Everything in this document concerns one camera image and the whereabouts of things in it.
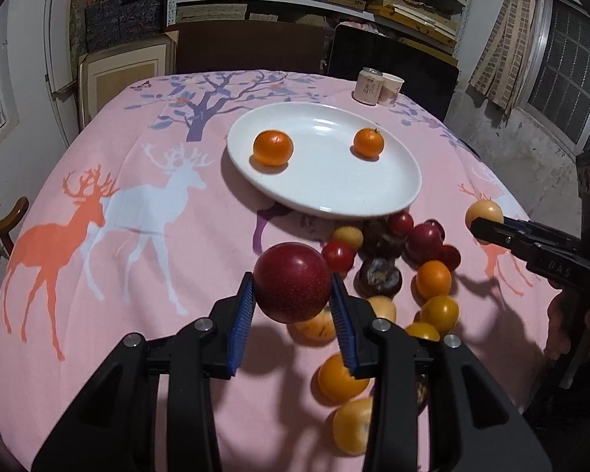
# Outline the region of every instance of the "small red fruit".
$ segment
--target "small red fruit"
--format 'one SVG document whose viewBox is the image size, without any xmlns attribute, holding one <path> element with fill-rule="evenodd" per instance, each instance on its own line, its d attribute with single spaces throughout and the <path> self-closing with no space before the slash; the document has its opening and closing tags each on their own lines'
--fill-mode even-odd
<svg viewBox="0 0 590 472">
<path fill-rule="evenodd" d="M 408 211 L 400 211 L 387 218 L 387 227 L 400 238 L 406 238 L 413 229 L 413 217 Z"/>
<path fill-rule="evenodd" d="M 461 264 L 461 254 L 456 247 L 444 245 L 439 251 L 437 260 L 443 262 L 450 271 L 455 271 Z"/>
<path fill-rule="evenodd" d="M 446 239 L 446 231 L 444 230 L 444 226 L 442 226 L 442 224 L 440 224 L 434 218 L 429 218 L 424 223 L 429 223 L 429 224 L 434 225 L 435 227 L 437 227 L 437 229 L 439 230 L 439 233 L 442 235 L 442 241 L 445 241 L 445 239 Z"/>
<path fill-rule="evenodd" d="M 321 250 L 321 256 L 326 260 L 333 273 L 347 273 L 354 267 L 356 251 L 347 243 L 332 240 Z"/>
<path fill-rule="evenodd" d="M 272 320 L 308 321 L 330 298 L 332 274 L 321 254 L 302 243 L 280 243 L 264 252 L 253 269 L 253 296 Z"/>
<path fill-rule="evenodd" d="M 406 254 L 417 264 L 434 260 L 444 244 L 439 229 L 432 223 L 420 223 L 406 238 Z"/>
</svg>

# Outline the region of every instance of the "paper cup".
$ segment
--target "paper cup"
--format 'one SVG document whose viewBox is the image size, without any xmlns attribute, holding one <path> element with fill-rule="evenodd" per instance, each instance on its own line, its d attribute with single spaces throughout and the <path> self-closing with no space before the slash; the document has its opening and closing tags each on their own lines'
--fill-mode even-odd
<svg viewBox="0 0 590 472">
<path fill-rule="evenodd" d="M 384 106 L 393 106 L 396 103 L 404 80 L 393 74 L 382 73 L 382 90 L 378 102 Z"/>
</svg>

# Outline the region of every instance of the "orange deer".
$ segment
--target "orange deer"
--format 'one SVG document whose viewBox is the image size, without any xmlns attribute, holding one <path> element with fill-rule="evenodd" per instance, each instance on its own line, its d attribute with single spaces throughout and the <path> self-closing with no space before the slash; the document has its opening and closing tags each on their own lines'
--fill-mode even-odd
<svg viewBox="0 0 590 472">
<path fill-rule="evenodd" d="M 479 190 L 477 190 L 473 184 L 472 184 L 472 191 L 468 190 L 463 184 L 459 185 L 459 190 L 463 193 L 467 193 L 468 195 L 472 195 L 478 201 L 490 200 L 490 198 L 485 193 L 479 192 Z M 498 278 L 500 278 L 500 280 L 503 281 L 505 286 L 507 286 L 514 295 L 516 295 L 516 296 L 524 295 L 524 293 L 522 291 L 515 289 L 509 282 L 507 282 L 507 279 L 505 278 L 502 270 L 500 269 L 500 261 L 498 258 L 501 255 L 508 254 L 511 257 L 511 260 L 513 261 L 513 267 L 518 272 L 518 274 L 520 275 L 520 277 L 522 278 L 524 283 L 527 286 L 529 286 L 530 288 L 533 287 L 533 284 L 531 282 L 529 282 L 527 280 L 527 278 L 523 275 L 522 270 L 520 269 L 520 266 L 518 265 L 518 263 L 516 261 L 516 258 L 513 255 L 511 255 L 511 253 L 509 253 L 509 250 L 499 247 L 498 245 L 494 245 L 492 243 L 489 243 L 487 245 L 483 245 L 483 244 L 479 243 L 477 240 L 475 240 L 475 242 L 481 246 L 481 248 L 483 249 L 483 252 L 485 253 L 485 255 L 488 258 L 488 263 L 485 267 L 485 274 L 487 275 L 488 278 L 494 278 L 496 276 L 496 271 L 498 271 Z"/>
<path fill-rule="evenodd" d="M 35 277 L 35 283 L 28 294 L 28 302 L 24 311 L 24 321 L 20 336 L 26 342 L 26 321 L 28 312 L 35 298 L 35 294 L 41 288 L 44 281 L 46 282 L 46 291 L 48 293 L 48 315 L 52 327 L 53 348 L 57 352 L 57 358 L 63 362 L 65 356 L 61 352 L 59 340 L 57 339 L 57 322 L 55 320 L 55 307 L 57 305 L 57 277 L 59 270 L 66 266 L 74 252 L 81 246 L 87 236 L 87 227 L 90 222 L 103 227 L 105 217 L 103 215 L 101 199 L 110 197 L 117 189 L 114 187 L 115 181 L 112 181 L 110 174 L 102 184 L 99 184 L 101 177 L 101 165 L 85 171 L 85 174 L 79 178 L 79 191 L 74 193 L 70 190 L 68 180 L 74 172 L 69 173 L 63 179 L 63 192 L 74 199 L 77 210 L 67 225 L 56 223 L 46 223 L 36 225 L 24 232 L 17 240 L 16 247 L 11 255 L 11 260 L 7 266 L 4 283 L 4 324 L 7 332 L 11 333 L 11 324 L 7 315 L 7 290 L 9 283 L 18 265 L 26 267 L 37 267 L 39 272 Z"/>
</svg>

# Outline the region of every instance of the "pink tablecloth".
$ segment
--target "pink tablecloth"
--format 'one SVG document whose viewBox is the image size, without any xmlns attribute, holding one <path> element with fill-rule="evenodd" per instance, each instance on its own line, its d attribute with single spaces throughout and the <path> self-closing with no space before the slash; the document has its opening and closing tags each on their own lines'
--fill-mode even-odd
<svg viewBox="0 0 590 472">
<path fill-rule="evenodd" d="M 227 156 L 231 123 L 272 102 L 344 108 L 409 148 L 423 176 L 411 214 L 416 222 L 439 220 L 463 257 L 452 293 L 461 308 L 458 333 L 514 403 L 526 402 L 553 291 L 509 252 L 476 243 L 464 226 L 467 207 L 480 198 L 515 218 L 525 217 L 522 208 L 416 103 L 401 97 L 391 109 L 367 107 L 352 100 L 353 87 L 281 72 L 156 78 L 127 88 L 87 126 L 35 200 L 0 298 L 0 428 L 25 466 L 122 336 L 174 334 L 233 295 L 263 249 L 292 240 L 319 249 L 328 239 L 334 222 L 274 203 Z M 401 259 L 398 265 L 404 286 L 395 303 L 406 325 L 418 309 L 414 272 Z M 310 389 L 317 367 L 337 350 L 336 342 L 299 345 L 256 312 L 242 369 L 214 389 L 226 470 L 360 470 L 362 458 L 335 451 L 327 422 L 333 408 Z M 420 441 L 427 469 L 425 433 Z"/>
</svg>

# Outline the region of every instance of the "person's hand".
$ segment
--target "person's hand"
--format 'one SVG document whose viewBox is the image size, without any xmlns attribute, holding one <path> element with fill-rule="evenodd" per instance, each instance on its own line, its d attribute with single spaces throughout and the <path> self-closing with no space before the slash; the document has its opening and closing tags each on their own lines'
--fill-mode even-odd
<svg viewBox="0 0 590 472">
<path fill-rule="evenodd" d="M 549 335 L 546 340 L 546 349 L 544 350 L 545 355 L 549 359 L 557 360 L 561 355 L 570 351 L 570 339 L 568 338 L 568 334 L 562 330 L 561 326 L 564 320 L 564 311 L 568 309 L 569 305 L 577 302 L 578 296 L 578 294 L 565 289 L 561 293 L 558 293 L 552 299 L 551 304 L 549 304 L 547 310 L 549 316 Z M 590 329 L 590 309 L 586 312 L 585 321 L 586 326 Z"/>
</svg>

